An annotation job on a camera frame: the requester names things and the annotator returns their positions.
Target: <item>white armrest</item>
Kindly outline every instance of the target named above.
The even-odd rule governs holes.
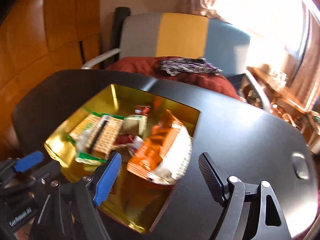
[[[81,69],[92,69],[92,67],[104,60],[106,60],[107,58],[110,58],[116,54],[118,54],[120,52],[120,49],[112,49],[109,50],[93,59],[90,59],[89,61],[87,61],[86,63],[84,63],[84,65],[82,66]]]
[[[260,98],[260,102],[262,104],[263,110],[270,112],[270,101],[269,101],[267,95],[262,90],[259,83],[255,80],[255,78],[252,76],[252,74],[250,73],[249,70],[246,70],[244,73],[245,73],[253,91]]]

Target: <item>red blanket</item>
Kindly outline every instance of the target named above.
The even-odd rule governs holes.
[[[108,67],[108,70],[118,70],[130,73],[143,74],[158,79],[179,81],[198,87],[206,88],[226,96],[239,99],[233,85],[224,76],[209,74],[183,73],[177,76],[170,76],[160,70],[158,61],[174,57],[125,57]]]

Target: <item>chair backrest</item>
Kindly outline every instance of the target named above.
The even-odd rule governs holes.
[[[226,77],[244,73],[250,36],[228,23],[189,14],[145,13],[126,18],[123,57],[205,57]]]

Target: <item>black table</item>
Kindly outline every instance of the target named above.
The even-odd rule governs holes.
[[[44,141],[84,102],[109,84],[149,91],[200,110],[193,154],[186,175],[178,182],[167,209],[153,232],[141,235],[103,215],[112,239],[208,240],[222,212],[214,202],[198,167],[208,152],[229,175],[247,183],[271,183],[293,236],[316,215],[317,185],[308,149],[298,130],[249,104],[196,86],[106,70],[64,70],[31,90],[13,112],[21,150],[44,150]],[[298,179],[292,153],[304,155],[310,172]],[[243,213],[249,206],[244,206]],[[245,217],[236,235],[243,233]]]

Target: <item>gold box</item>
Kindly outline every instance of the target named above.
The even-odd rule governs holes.
[[[92,174],[95,166],[74,160],[76,151],[67,140],[68,134],[91,111],[129,116],[134,114],[136,105],[151,106],[143,138],[148,137],[152,126],[157,124],[166,109],[170,110],[185,125],[189,135],[193,136],[200,114],[198,110],[142,90],[112,84],[77,109],[44,144],[51,158],[60,162],[61,171],[69,181],[76,182],[83,176]],[[159,220],[165,210],[174,186],[157,185],[128,172],[127,161],[128,159],[123,157],[123,165],[108,199],[99,208],[120,223],[140,233],[146,233],[155,227],[155,221]]]

